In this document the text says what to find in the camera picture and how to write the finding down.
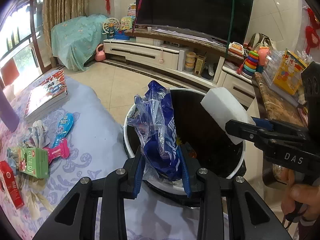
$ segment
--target drawer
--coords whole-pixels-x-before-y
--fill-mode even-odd
[[[250,106],[255,98],[254,89],[251,84],[230,74],[226,75],[222,86],[228,89],[241,104],[247,107]]]
[[[124,56],[127,60],[151,65],[157,68],[178,69],[179,53],[163,51],[163,63],[159,62],[161,51],[158,49],[133,46],[129,44],[104,43],[105,53]]]

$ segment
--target yellow children's book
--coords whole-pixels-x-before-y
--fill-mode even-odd
[[[294,95],[302,84],[301,73],[307,65],[294,53],[286,50],[273,83],[290,95]]]

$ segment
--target trash bag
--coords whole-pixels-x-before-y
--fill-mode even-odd
[[[156,81],[144,97],[134,97],[135,110],[128,115],[141,143],[141,152],[161,179],[181,179],[182,166],[176,144],[176,127],[170,91]]]

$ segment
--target purple object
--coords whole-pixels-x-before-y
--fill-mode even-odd
[[[0,119],[4,122],[7,128],[14,132],[19,124],[19,117],[12,109],[10,103],[0,89]]]

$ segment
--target green strap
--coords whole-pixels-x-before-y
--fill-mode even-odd
[[[230,27],[229,27],[229,34],[228,34],[228,41],[227,41],[227,47],[226,47],[226,54],[225,54],[225,59],[228,56],[228,50],[229,50],[229,44],[230,44],[230,37],[231,37],[231,30],[232,30],[232,25],[233,25],[233,15],[235,12],[235,0],[232,0],[232,10],[231,10],[231,20],[230,20]]]

